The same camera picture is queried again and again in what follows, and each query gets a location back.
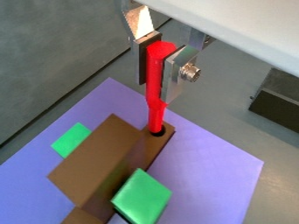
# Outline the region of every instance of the brown block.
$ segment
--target brown block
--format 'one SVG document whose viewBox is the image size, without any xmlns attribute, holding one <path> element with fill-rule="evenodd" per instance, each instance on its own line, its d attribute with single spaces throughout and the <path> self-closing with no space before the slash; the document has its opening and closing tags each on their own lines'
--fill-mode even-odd
<svg viewBox="0 0 299 224">
<path fill-rule="evenodd" d="M 107 222 L 114 214 L 110 200 L 137 168 L 147 169 L 167 144 L 174 127 L 155 137 L 115 115 L 101 124 L 49 178 L 77 207 Z"/>
<path fill-rule="evenodd" d="M 62 224 L 103 224 L 103 222 L 95 216 L 75 207 Z"/>
</svg>

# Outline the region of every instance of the green square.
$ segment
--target green square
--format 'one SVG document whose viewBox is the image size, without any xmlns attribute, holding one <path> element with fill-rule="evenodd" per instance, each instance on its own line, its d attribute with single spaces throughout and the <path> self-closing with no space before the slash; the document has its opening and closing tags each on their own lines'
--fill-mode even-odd
<svg viewBox="0 0 299 224">
<path fill-rule="evenodd" d="M 66 158 L 89 137 L 90 133 L 91 130 L 78 122 L 57 140 L 51 147 L 58 151 L 62 157 Z"/>
<path fill-rule="evenodd" d="M 137 169 L 111 202 L 129 221 L 153 224 L 172 196 L 173 192 L 142 169 Z"/>
</svg>

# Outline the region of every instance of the purple surface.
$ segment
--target purple surface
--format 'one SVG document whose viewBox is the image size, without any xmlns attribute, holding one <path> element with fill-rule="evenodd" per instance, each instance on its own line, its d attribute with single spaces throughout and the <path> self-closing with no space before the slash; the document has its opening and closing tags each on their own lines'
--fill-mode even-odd
<svg viewBox="0 0 299 224">
<path fill-rule="evenodd" d="M 146 126 L 145 97 L 109 79 L 0 166 L 2 224 L 63 221 L 74 205 L 47 179 L 62 162 L 51 145 L 75 123 L 94 130 L 111 113 Z M 242 223 L 264 162 L 174 112 L 165 120 L 177 133 L 150 168 L 173 190 L 159 223 Z"/>
</svg>

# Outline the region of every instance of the bolt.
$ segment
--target bolt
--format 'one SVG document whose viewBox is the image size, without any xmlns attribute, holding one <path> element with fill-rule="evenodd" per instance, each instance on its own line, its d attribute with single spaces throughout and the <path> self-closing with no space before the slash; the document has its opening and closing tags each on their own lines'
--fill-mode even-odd
<svg viewBox="0 0 299 224">
<path fill-rule="evenodd" d="M 209 44 L 210 42 L 212 42 L 212 36 L 208 35 L 208 36 L 206 36 L 206 39 L 205 39 L 205 44 Z"/>
<path fill-rule="evenodd" d="M 181 68 L 181 76 L 189 82 L 196 82 L 201 78 L 202 70 L 193 64 L 188 63 Z"/>
</svg>

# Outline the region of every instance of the gray wall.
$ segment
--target gray wall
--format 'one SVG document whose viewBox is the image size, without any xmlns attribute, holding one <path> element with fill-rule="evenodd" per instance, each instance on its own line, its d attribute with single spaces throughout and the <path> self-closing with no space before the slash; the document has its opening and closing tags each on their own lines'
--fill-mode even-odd
<svg viewBox="0 0 299 224">
<path fill-rule="evenodd" d="M 114 0 L 0 2 L 0 144 L 127 48 Z"/>
</svg>

